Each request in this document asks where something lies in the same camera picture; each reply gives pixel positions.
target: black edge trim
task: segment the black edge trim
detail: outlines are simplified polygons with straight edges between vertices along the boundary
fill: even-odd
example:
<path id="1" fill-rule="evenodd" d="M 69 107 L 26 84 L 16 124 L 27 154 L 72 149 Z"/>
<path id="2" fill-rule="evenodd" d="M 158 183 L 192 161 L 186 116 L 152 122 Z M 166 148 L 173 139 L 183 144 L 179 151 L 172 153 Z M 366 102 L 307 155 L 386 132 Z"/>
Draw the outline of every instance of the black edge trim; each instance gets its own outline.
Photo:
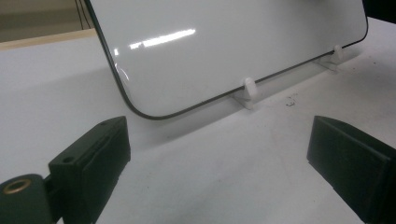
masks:
<path id="1" fill-rule="evenodd" d="M 173 113 L 173 114 L 170 114 L 170 115 L 166 115 L 166 116 L 159 116 L 159 117 L 156 117 L 156 116 L 151 116 L 151 115 L 147 115 L 147 114 L 142 113 L 142 112 L 139 111 L 136 107 L 134 107 L 134 105 L 131 103 L 130 99 L 128 98 L 128 95 L 127 95 L 126 92 L 125 92 L 125 89 L 124 89 L 123 86 L 122 86 L 122 82 L 121 82 L 121 80 L 120 80 L 119 73 L 117 72 L 117 69 L 116 69 L 116 67 L 115 67 L 115 65 L 114 65 L 114 61 L 113 61 L 113 59 L 112 59 L 112 57 L 111 57 L 111 53 L 110 53 L 110 50 L 108 49 L 108 45 L 107 45 L 105 36 L 103 35 L 102 29 L 101 29 L 101 27 L 100 27 L 100 25 L 99 25 L 99 21 L 97 20 L 96 15 L 95 15 L 95 13 L 94 13 L 94 10 L 93 10 L 92 4 L 91 4 L 91 0 L 84 0 L 84 1 L 85 1 L 85 4 L 86 4 L 86 6 L 87 6 L 88 11 L 90 12 L 93 25 L 95 26 L 96 32 L 97 32 L 97 34 L 98 34 L 98 36 L 99 36 L 99 40 L 100 40 L 100 42 L 101 42 L 101 44 L 102 44 L 102 47 L 103 47 L 103 49 L 104 49 L 104 52 L 105 52 L 107 61 L 108 61 L 109 65 L 110 65 L 111 71 L 113 72 L 113 77 L 116 79 L 117 86 L 119 87 L 119 90 L 120 90 L 120 93 L 121 93 L 121 95 L 122 95 L 122 98 L 123 98 L 125 104 L 127 104 L 127 105 L 129 106 L 129 108 L 130 108 L 132 111 L 134 111 L 138 116 L 140 116 L 140 117 L 142 117 L 142 118 L 144 118 L 144 119 L 152 119 L 152 120 L 170 119 L 170 118 L 179 116 L 179 115 L 181 115 L 181 114 L 187 113 L 187 112 L 189 112 L 189 111 L 191 111 L 191 110 L 193 110 L 193 109 L 195 109 L 195 108 L 197 108 L 197 107 L 199 107 L 199 106 L 201 106 L 201 105 L 206 105 L 206 104 L 208 104 L 208 103 L 210 103 L 210 102 L 216 101 L 216 100 L 218 100 L 218 99 L 220 99 L 220 98 L 222 98 L 222 97 L 224 97 L 224 96 L 227 96 L 227 95 L 229 95 L 229 94 L 231 94 L 231 93 L 234 93 L 234 92 L 236 92 L 236 91 L 241 91 L 241 90 L 244 89 L 244 87 L 241 86 L 241 87 L 236 88 L 236 89 L 234 89 L 234 90 L 224 92 L 224 93 L 221 94 L 221 95 L 218 95 L 218 96 L 215 96 L 215 97 L 213 97 L 213 98 L 210 98 L 210 99 L 208 99 L 208 100 L 206 100 L 206 101 L 203 101 L 203 102 L 201 102 L 201 103 L 199 103 L 199 104 L 197 104 L 197 105 L 190 106 L 190 107 L 188 107 L 188 108 L 186 108 L 186 109 L 180 110 L 179 112 L 176 112 L 176 113 Z M 368 22 L 368 19 L 367 19 L 367 15 L 366 15 L 366 11 L 365 11 L 365 10 L 364 10 L 364 15 L 366 16 L 366 27 L 367 27 L 367 29 L 366 29 L 366 34 L 364 35 L 364 37 L 363 37 L 361 40 L 358 40 L 358 41 L 356 41 L 356 42 L 353 42 L 353 43 L 351 43 L 351 44 L 348 44 L 348 45 L 343 46 L 343 47 L 342 47 L 343 49 L 344 49 L 344 48 L 347 48 L 347 47 L 349 47 L 349 46 L 351 46 L 351 45 L 355 45 L 355 44 L 357 44 L 357 43 L 360 43 L 361 41 L 363 41 L 363 40 L 366 38 L 366 36 L 367 36 L 367 34 L 368 34 L 368 32 L 369 32 L 369 22 Z M 333 54 L 333 53 L 334 53 L 334 50 L 332 50 L 332 51 L 330 51 L 330 52 L 327 52 L 327 53 L 324 53 L 324 54 L 322 54 L 322 55 L 319 55 L 318 57 L 315 57 L 315 58 L 313 58 L 313 59 L 311 59 L 311 60 L 307 60 L 307 61 L 305 61 L 305 62 L 303 62 L 303 63 L 298 63 L 298 64 L 296 64 L 296 65 L 294 65 L 294 66 L 292 66 L 292 67 L 290 67 L 290 68 L 287 68 L 287 69 L 284 69 L 284 70 L 282 70 L 282 71 L 276 72 L 276 73 L 274 73 L 274 74 L 272 74 L 272 75 L 269 75 L 269 76 L 267 76 L 267 77 L 260 78 L 260 79 L 256 80 L 255 82 L 256 82 L 256 83 L 259 83 L 259 82 L 262 82 L 262 81 L 264 81 L 264 80 L 266 80 L 266 79 L 269 79 L 269 78 L 271 78 L 271 77 L 276 77 L 277 75 L 280 75 L 280 74 L 282 74 L 282 73 L 284 73 L 284 72 L 287 72 L 287 71 L 289 71 L 289 70 L 291 70 L 291 69 L 293 69 L 293 68 L 296 68 L 296 67 L 301 66 L 301 65 L 303 65 L 303 64 L 305 64 L 305 63 L 312 62 L 312 61 L 314 61 L 314 60 L 316 60 L 316 59 L 319 59 L 319 58 L 321 58 L 321 57 L 323 57 L 323 56 L 330 55 L 330 54 Z"/>

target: panel stand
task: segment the panel stand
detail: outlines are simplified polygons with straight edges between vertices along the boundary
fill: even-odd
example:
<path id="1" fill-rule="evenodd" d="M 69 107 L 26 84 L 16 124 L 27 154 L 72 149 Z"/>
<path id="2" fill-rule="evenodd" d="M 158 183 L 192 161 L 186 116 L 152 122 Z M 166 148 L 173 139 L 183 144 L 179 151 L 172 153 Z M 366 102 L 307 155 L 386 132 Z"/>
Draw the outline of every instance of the panel stand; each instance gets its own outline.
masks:
<path id="1" fill-rule="evenodd" d="M 257 90 L 256 82 L 251 77 L 244 80 L 244 86 L 245 89 L 234 93 L 233 98 L 246 109 L 252 110 L 259 96 L 259 91 Z"/>
<path id="2" fill-rule="evenodd" d="M 334 47 L 334 53 L 332 55 L 323 56 L 315 60 L 315 63 L 318 63 L 336 72 L 338 68 L 338 64 L 340 64 L 343 60 L 344 60 L 344 50 L 341 46 L 336 45 Z"/>

